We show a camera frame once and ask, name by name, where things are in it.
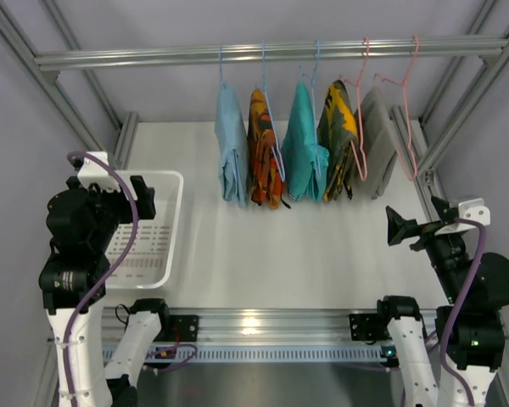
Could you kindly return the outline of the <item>light blue trousers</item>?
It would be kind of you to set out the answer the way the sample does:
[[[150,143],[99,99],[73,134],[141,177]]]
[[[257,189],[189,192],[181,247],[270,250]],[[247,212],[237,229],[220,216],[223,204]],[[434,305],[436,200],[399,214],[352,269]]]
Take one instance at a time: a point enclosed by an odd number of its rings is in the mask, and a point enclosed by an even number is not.
[[[221,196],[225,201],[236,201],[245,208],[249,174],[247,132],[237,94],[226,82],[221,84],[216,101],[215,135],[220,150]]]

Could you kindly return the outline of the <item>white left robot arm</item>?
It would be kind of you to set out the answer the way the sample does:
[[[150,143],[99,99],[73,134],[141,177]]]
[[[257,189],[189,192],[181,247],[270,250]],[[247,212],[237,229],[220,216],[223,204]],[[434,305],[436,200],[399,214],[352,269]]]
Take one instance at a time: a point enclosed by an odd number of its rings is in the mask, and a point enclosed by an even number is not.
[[[120,225],[156,216],[154,189],[141,176],[107,192],[75,177],[48,202],[51,253],[39,276],[43,308],[52,327],[62,406],[136,406],[137,381],[151,343],[168,331],[162,298],[143,298],[127,308],[126,329],[109,363],[103,361],[105,281],[135,242],[130,235],[115,261],[106,251]]]

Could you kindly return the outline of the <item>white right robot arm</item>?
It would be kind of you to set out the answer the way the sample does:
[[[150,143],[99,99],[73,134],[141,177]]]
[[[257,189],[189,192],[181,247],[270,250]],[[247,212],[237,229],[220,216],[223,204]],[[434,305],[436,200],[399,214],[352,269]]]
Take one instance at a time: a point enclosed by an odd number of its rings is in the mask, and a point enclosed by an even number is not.
[[[412,297],[378,300],[378,319],[396,349],[401,405],[483,406],[506,346],[500,311],[509,305],[509,259],[484,249],[491,215],[483,199],[431,202],[439,219],[424,224],[391,207],[385,213],[388,245],[414,239],[411,250],[428,255],[446,296],[434,333]]]

